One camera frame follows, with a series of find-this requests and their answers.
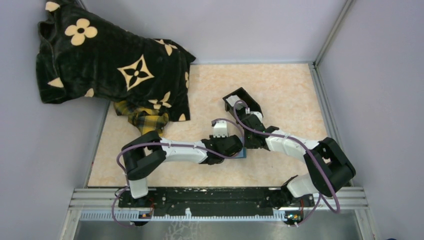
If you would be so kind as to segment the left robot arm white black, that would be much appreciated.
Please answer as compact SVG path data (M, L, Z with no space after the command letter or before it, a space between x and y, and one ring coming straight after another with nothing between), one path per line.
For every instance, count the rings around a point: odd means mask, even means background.
M235 159L243 151L242 140L237 135L183 142L165 139L156 131L150 131L122 147L117 160L123 157L131 202L144 207L150 200L147 177L162 163L215 165L225 159Z

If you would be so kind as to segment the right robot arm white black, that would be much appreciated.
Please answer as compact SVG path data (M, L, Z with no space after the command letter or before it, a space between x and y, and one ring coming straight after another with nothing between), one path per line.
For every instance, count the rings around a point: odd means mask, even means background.
M256 114L247 114L239 123L247 131L246 141L253 148L283 153L305 163L308 173L283 185L281 199L287 206L295 206L304 195L319 193L332 197L356 175L356 169L331 137L309 140L275 126L266 128Z

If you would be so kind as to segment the black card box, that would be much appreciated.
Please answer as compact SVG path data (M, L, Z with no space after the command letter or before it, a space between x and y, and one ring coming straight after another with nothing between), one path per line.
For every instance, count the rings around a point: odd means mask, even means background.
M237 101L233 107L227 102L227 98L231 95L237 95L241 99ZM250 114L251 111L257 111L263 114L258 102L255 101L243 87L239 87L235 91L224 96L222 100L224 101L225 111L229 112L234 118L236 118L237 115L241 119L242 116Z

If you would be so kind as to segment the blue card holder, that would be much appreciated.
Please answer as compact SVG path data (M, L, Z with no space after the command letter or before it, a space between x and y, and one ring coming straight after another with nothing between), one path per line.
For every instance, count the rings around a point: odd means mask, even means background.
M233 159L245 159L247 157L247 149L244 147L238 154L232 156Z

